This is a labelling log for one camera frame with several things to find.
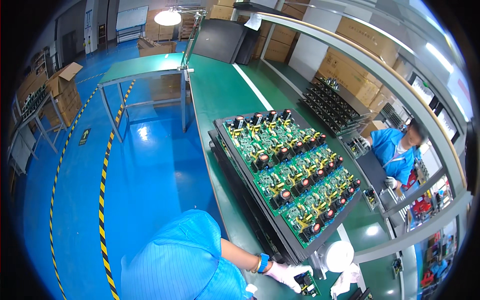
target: blue epoxy floor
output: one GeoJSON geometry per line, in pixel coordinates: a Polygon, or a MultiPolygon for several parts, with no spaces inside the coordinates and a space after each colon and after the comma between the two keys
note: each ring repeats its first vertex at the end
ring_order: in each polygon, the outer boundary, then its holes
{"type": "MultiPolygon", "coordinates": [[[[177,51],[185,45],[179,43],[177,51]]],[[[106,72],[117,61],[138,57],[136,42],[96,53],[78,63],[84,66],[75,81],[106,72]]],[[[83,103],[101,76],[77,84],[83,103]]],[[[127,90],[130,83],[124,83],[127,90]]],[[[106,88],[116,114],[117,89],[106,88]]],[[[148,83],[137,80],[128,103],[150,99],[148,83]]],[[[171,218],[189,209],[209,212],[220,224],[220,214],[204,162],[193,108],[187,107],[189,124],[182,132],[179,106],[142,107],[129,111],[130,128],[115,137],[108,161],[105,187],[105,235],[108,258],[121,297],[120,260],[133,256],[171,218]]],[[[42,122],[48,128],[48,121],[42,122]]],[[[60,167],[53,207],[53,242],[58,273],[67,299],[112,297],[102,260],[98,227],[99,188],[103,159],[111,125],[99,93],[85,108],[70,138],[60,167]],[[85,145],[79,146],[84,129],[91,128],[85,145]]],[[[63,299],[55,276],[49,240],[49,209],[55,172],[68,132],[63,131],[55,154],[45,140],[38,146],[39,160],[31,158],[28,176],[17,185],[17,220],[27,252],[39,276],[54,298],[63,299]]]]}

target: wristwatch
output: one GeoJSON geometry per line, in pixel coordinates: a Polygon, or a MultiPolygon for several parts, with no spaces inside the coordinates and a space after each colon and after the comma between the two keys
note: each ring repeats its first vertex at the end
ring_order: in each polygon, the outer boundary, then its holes
{"type": "Polygon", "coordinates": [[[260,253],[259,257],[260,257],[260,267],[258,268],[257,272],[262,273],[268,265],[268,259],[270,258],[270,256],[268,256],[265,253],[260,253]]]}

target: gold bracelet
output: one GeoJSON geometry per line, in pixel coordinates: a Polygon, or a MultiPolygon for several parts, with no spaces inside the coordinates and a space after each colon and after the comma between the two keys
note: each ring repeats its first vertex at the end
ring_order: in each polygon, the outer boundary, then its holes
{"type": "Polygon", "coordinates": [[[262,265],[262,258],[259,255],[257,256],[258,256],[258,266],[255,268],[255,271],[251,271],[254,274],[258,272],[258,269],[260,269],[260,266],[262,265]]]}

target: yellow black safety tape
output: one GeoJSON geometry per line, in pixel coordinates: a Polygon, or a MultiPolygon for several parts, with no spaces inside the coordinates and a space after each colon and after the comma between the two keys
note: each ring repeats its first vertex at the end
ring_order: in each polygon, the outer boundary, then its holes
{"type": "MultiPolygon", "coordinates": [[[[135,84],[135,80],[132,81],[130,87],[125,94],[125,102],[127,102],[128,95],[135,84]]],[[[115,125],[118,125],[120,120],[120,116],[123,113],[123,103],[120,104],[119,111],[117,112],[117,116],[115,118],[115,125]]],[[[102,255],[103,255],[103,265],[105,266],[105,272],[107,273],[107,280],[110,284],[110,290],[112,291],[112,296],[115,300],[120,300],[117,289],[115,287],[115,283],[113,282],[112,271],[110,269],[110,263],[108,262],[108,254],[107,254],[107,243],[105,241],[105,224],[104,224],[104,216],[103,216],[103,205],[105,199],[105,182],[107,180],[107,167],[108,167],[108,159],[110,158],[110,149],[112,148],[113,138],[115,137],[115,133],[112,129],[110,132],[110,137],[108,137],[108,144],[107,149],[105,150],[105,158],[103,159],[103,168],[102,168],[102,179],[100,182],[100,196],[99,196],[99,208],[98,208],[98,219],[100,223],[100,246],[102,248],[102,255]]]]}
{"type": "Polygon", "coordinates": [[[103,74],[107,74],[107,72],[101,73],[101,74],[98,74],[98,75],[95,75],[95,76],[92,76],[92,77],[87,78],[87,79],[83,79],[82,81],[77,82],[77,84],[81,84],[81,83],[84,82],[84,81],[90,80],[90,79],[92,79],[92,78],[95,78],[95,77],[100,76],[100,75],[103,75],[103,74]]]}
{"type": "Polygon", "coordinates": [[[98,89],[98,87],[95,88],[93,93],[90,95],[90,97],[88,98],[84,107],[82,108],[82,110],[80,110],[80,113],[78,114],[77,118],[75,119],[75,122],[72,125],[72,128],[70,128],[70,132],[68,134],[67,141],[65,142],[65,146],[63,146],[63,150],[62,150],[62,153],[61,153],[61,156],[60,156],[60,162],[59,162],[59,165],[57,167],[57,173],[55,174],[55,181],[53,182],[52,200],[51,200],[51,203],[50,203],[50,248],[52,250],[52,260],[53,260],[53,267],[55,268],[55,275],[57,276],[60,291],[61,291],[61,294],[62,294],[64,300],[67,300],[67,297],[65,296],[65,292],[63,291],[63,288],[61,286],[60,276],[59,276],[59,273],[58,273],[58,270],[57,270],[57,263],[55,262],[55,252],[53,251],[52,219],[53,219],[53,199],[55,197],[55,186],[57,185],[57,179],[58,179],[58,176],[59,176],[60,166],[61,166],[61,162],[63,160],[63,155],[65,154],[65,150],[67,149],[67,146],[68,146],[68,141],[70,140],[70,138],[72,136],[72,132],[75,129],[75,125],[77,125],[78,119],[82,116],[82,114],[85,110],[85,107],[87,107],[87,104],[90,102],[90,99],[92,99],[92,97],[95,94],[95,92],[97,91],[97,89],[98,89]]]}

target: hand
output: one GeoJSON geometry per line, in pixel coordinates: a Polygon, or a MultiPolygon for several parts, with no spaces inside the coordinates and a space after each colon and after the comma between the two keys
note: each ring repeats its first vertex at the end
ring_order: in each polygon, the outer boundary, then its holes
{"type": "Polygon", "coordinates": [[[363,148],[365,148],[367,150],[370,150],[372,148],[372,145],[370,145],[370,142],[366,138],[364,138],[363,136],[359,137],[358,141],[363,146],[363,148]]]}
{"type": "Polygon", "coordinates": [[[398,182],[395,178],[387,176],[387,179],[385,179],[385,184],[387,185],[387,187],[390,187],[393,190],[396,189],[398,182]]]}
{"type": "Polygon", "coordinates": [[[301,292],[300,285],[295,281],[294,276],[300,275],[309,271],[313,276],[312,267],[309,265],[286,265],[286,264],[277,264],[273,262],[272,267],[264,273],[275,279],[278,282],[286,284],[294,292],[299,294],[301,292]]]}

